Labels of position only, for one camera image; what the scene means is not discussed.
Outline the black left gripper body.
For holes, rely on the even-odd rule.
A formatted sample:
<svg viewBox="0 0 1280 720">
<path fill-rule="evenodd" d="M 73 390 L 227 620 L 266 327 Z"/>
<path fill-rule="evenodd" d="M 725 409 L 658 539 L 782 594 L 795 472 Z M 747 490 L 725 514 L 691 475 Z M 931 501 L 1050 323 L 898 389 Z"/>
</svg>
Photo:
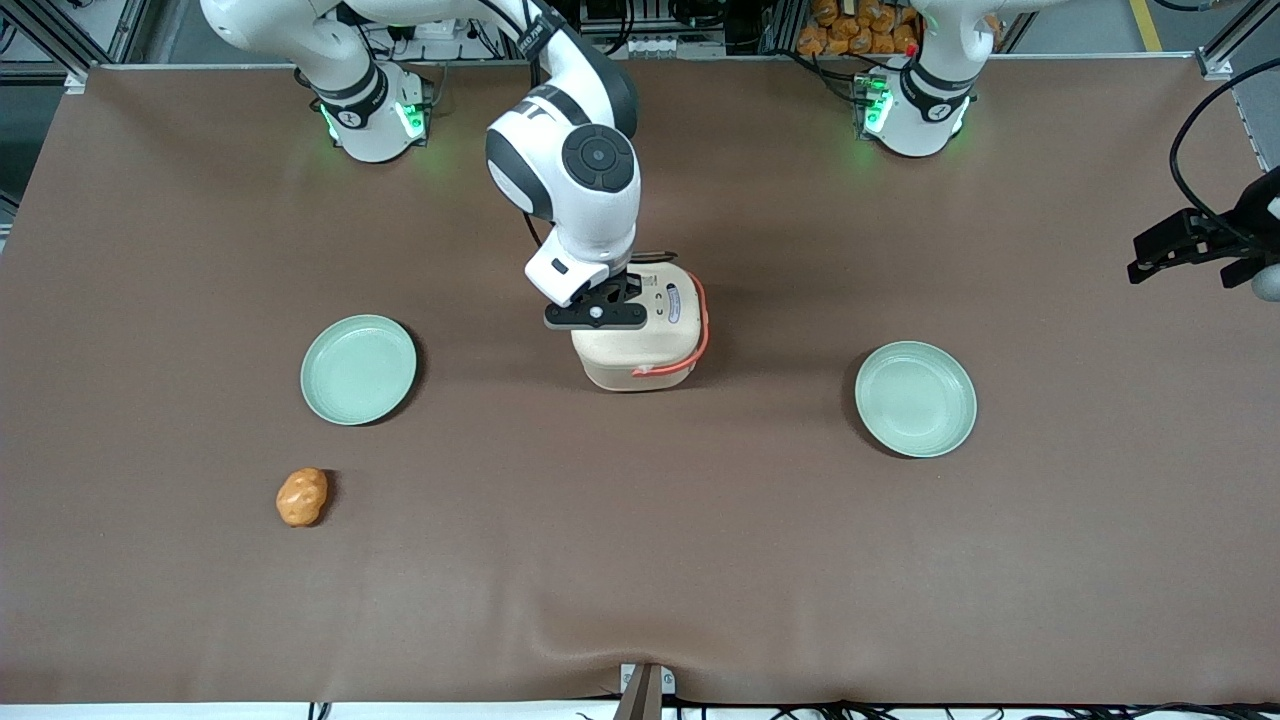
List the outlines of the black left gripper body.
<svg viewBox="0 0 1280 720">
<path fill-rule="evenodd" d="M 1236 260 L 1236 284 L 1253 291 L 1279 291 L 1279 169 L 1249 183 L 1236 200 L 1236 227 L 1251 237 L 1252 250 Z"/>
</svg>

